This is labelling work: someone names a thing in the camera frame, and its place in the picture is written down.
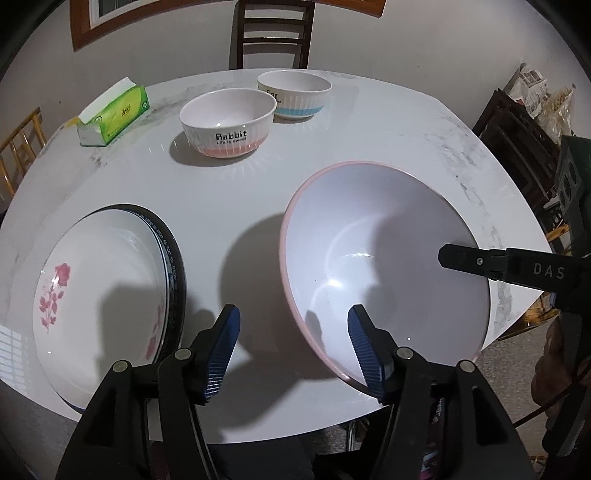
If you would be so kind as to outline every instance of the green tissue box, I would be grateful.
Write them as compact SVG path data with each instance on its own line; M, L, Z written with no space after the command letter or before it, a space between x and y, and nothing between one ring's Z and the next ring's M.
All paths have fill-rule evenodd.
M108 145L131 122L150 108L143 86L128 78L117 82L78 116L80 145Z

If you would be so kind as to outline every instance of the blue gripper pad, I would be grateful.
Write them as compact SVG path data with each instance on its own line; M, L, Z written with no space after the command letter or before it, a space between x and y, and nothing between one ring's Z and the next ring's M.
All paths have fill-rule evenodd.
M349 309L347 327L369 392L381 402L385 397L384 382L394 371L394 352L389 351L388 342L382 337L389 333L374 326L363 305Z
M204 392L207 400L216 395L222 386L223 377L240 333L240 311L234 305L226 305L213 326L212 333L215 344L207 362L207 381Z

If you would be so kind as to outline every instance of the white marble table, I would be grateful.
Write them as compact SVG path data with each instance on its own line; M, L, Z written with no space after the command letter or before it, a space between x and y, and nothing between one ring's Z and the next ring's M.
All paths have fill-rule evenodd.
M191 98L228 86L256 87L263 70L173 80L147 89L152 108L106 148L79 145L75 127L51 138L17 191L0 229L0 378L77 420L51 389L31 326L39 271L82 216L114 203L151 209L171 229L187 274L183 343L209 327L225 303L242 331L221 393L200 416L208 442L245 442L321 429L362 416L377 402L335 378L301 337L284 303L277 243L298 186L346 160L396 166L442 194L481 248L549 251L517 187L453 113L422 93L376 80L320 72L333 82L327 106L306 122L273 124L239 161L200 156L178 112ZM483 348L539 292L490 283ZM151 436L160 437L151 404Z

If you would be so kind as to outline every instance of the pink stripe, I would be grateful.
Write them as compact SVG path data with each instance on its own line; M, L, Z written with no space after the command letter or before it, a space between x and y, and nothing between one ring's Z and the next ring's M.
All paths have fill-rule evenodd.
M216 158L238 157L239 155L244 155L245 153L249 153L254 149L258 148L259 145L261 145L266 138L267 135L265 135L260 140L257 140L256 142L240 146L233 145L232 148L204 148L203 150L201 150L201 153L207 155L208 157Z

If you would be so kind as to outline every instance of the small bowl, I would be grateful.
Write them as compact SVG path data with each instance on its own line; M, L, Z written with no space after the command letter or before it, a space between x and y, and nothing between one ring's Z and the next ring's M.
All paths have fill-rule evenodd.
M267 138L277 101L249 88L205 93L179 114L189 143L203 155L233 158L249 153Z
M283 118L306 118L322 110L332 84L302 70L273 70L258 77L259 90L277 100L275 114Z

